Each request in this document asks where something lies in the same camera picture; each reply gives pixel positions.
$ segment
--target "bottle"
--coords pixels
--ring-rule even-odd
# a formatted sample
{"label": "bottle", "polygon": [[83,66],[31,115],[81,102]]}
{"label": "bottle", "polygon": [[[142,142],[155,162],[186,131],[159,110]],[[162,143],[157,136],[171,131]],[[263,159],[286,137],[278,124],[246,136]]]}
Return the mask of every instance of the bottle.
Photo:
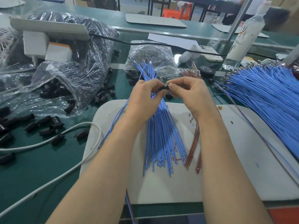
{"label": "bottle", "polygon": [[224,69],[231,71],[240,65],[246,53],[264,28],[264,15],[270,6],[271,1],[264,0],[258,7],[256,14],[245,21],[241,32],[237,35],[233,46],[222,64]]}

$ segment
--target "phone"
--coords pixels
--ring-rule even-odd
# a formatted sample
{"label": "phone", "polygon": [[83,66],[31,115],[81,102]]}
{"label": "phone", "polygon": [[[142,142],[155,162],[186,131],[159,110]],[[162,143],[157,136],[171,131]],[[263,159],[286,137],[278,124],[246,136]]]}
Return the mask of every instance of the phone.
{"label": "phone", "polygon": [[[211,46],[199,46],[199,49],[201,52],[210,52],[210,53],[215,53],[218,54],[218,52],[216,52],[215,49],[213,49]],[[213,61],[213,62],[222,62],[223,58],[221,56],[214,56],[214,55],[210,55],[210,54],[202,54],[208,61]]]}

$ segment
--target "finger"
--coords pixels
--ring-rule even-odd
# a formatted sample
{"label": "finger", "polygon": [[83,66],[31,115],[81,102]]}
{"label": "finger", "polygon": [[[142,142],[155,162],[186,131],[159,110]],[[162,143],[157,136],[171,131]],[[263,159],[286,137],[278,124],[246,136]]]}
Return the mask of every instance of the finger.
{"label": "finger", "polygon": [[177,84],[174,84],[174,83],[170,83],[169,85],[169,90],[171,92],[171,94],[174,96],[174,97],[180,97],[180,98],[183,98],[186,91],[184,88],[178,86]]}
{"label": "finger", "polygon": [[143,83],[145,83],[145,81],[140,79],[140,80],[138,80],[138,82],[135,85],[140,85],[140,84],[143,84]]}
{"label": "finger", "polygon": [[157,106],[159,106],[162,98],[167,94],[167,90],[161,90],[159,91],[156,96],[152,99],[152,101],[154,102],[154,104]]}
{"label": "finger", "polygon": [[165,84],[162,83],[159,79],[151,79],[146,82],[146,86],[148,89],[150,89],[152,91],[153,89],[157,90],[157,89],[161,88],[162,86],[165,86]]}
{"label": "finger", "polygon": [[170,81],[167,81],[167,84],[174,83],[176,85],[180,85],[181,87],[191,88],[193,84],[197,82],[197,80],[198,79],[192,77],[181,77],[178,79],[172,79]]}

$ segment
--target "workbench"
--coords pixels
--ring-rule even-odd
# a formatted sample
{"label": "workbench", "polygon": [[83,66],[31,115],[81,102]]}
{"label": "workbench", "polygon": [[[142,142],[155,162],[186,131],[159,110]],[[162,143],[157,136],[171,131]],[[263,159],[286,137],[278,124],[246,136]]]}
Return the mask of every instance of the workbench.
{"label": "workbench", "polygon": [[[37,2],[33,0],[25,0],[24,7],[16,7],[10,10],[1,10],[1,12],[28,12],[32,6],[38,3],[40,10],[68,12],[71,14],[80,14],[97,19],[113,26],[120,32],[118,39],[124,41],[131,40],[147,40],[148,33],[158,33],[163,35],[179,36],[197,40],[200,45],[206,45],[210,36],[215,33],[216,29],[210,24],[198,23],[192,21],[184,21],[187,28],[172,28],[166,26],[151,26],[127,23],[125,13],[119,11],[110,11],[96,8],[85,8],[77,6],[67,6],[64,4]],[[258,52],[264,55],[275,56],[275,52],[286,52],[295,47],[299,43],[299,37],[290,37],[284,34],[263,32],[270,36],[267,38],[257,38],[252,47],[251,52]],[[114,64],[114,70],[110,83],[115,85],[116,97],[114,99],[128,99],[132,91],[129,86],[128,79],[125,77],[125,72],[122,70],[130,47],[124,44],[115,43],[115,48],[121,50],[117,63]],[[223,53],[229,51],[228,47],[223,49]],[[173,53],[183,53],[181,49],[173,49]],[[196,65],[210,65],[204,57],[200,56],[196,60]],[[228,100],[225,97],[213,97],[215,104],[227,104]],[[171,102],[182,103],[182,100],[174,98]],[[89,106],[82,115],[62,119],[65,127],[69,128],[75,124],[84,121],[92,121],[97,107]],[[66,134],[66,141],[58,147],[53,148],[50,144],[39,148],[27,150],[17,153],[15,162],[6,166],[0,167],[0,211],[17,202],[24,196],[28,195],[38,187],[51,181],[62,173],[66,172],[82,160],[85,143],[78,143],[73,138],[74,134],[82,129],[77,129]],[[17,128],[13,131],[16,136],[15,142],[11,147],[20,147],[32,145],[42,141],[38,134],[28,135],[24,131],[24,127]],[[22,223],[22,224],[38,224],[45,223],[52,211],[65,196],[68,190],[76,182],[79,177],[79,168],[46,189],[42,190],[32,199],[27,200],[13,211],[6,214],[0,219],[0,224],[4,223]],[[278,206],[298,205],[299,200],[292,201],[264,201],[267,208]],[[203,212],[202,203],[174,203],[174,204],[147,204],[147,205],[132,205],[136,218],[157,217],[196,214]],[[127,206],[124,207],[121,219],[129,219]]]}

